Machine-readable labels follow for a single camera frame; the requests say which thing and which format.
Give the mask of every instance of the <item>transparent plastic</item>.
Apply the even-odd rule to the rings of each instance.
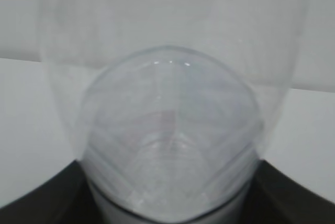
[[[109,221],[108,202],[163,223],[233,202],[219,215],[233,223],[227,209],[241,205],[289,87],[306,4],[41,0],[41,54]]]

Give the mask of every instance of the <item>white table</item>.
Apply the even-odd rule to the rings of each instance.
[[[335,94],[291,90],[265,158],[335,202]],[[74,159],[43,65],[0,59],[0,207]]]

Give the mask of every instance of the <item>black base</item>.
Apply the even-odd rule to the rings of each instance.
[[[77,162],[0,209],[1,224],[100,224],[102,217]],[[239,224],[334,224],[335,205],[263,161]]]

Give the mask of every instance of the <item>white surface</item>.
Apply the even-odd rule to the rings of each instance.
[[[0,59],[0,207],[72,160],[42,64]]]
[[[37,4],[37,0],[0,0],[0,58],[39,59]],[[334,18],[333,0],[311,0],[294,87],[335,92]]]
[[[73,160],[43,66],[0,59],[0,207]],[[291,90],[266,159],[335,202],[335,93]]]
[[[294,86],[335,92],[335,2],[311,0]]]
[[[335,93],[293,89],[265,158],[335,203]]]

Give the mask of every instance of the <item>white wall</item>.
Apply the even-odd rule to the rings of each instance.
[[[0,57],[38,61],[37,0],[0,0]],[[296,88],[335,92],[335,2],[311,0]]]

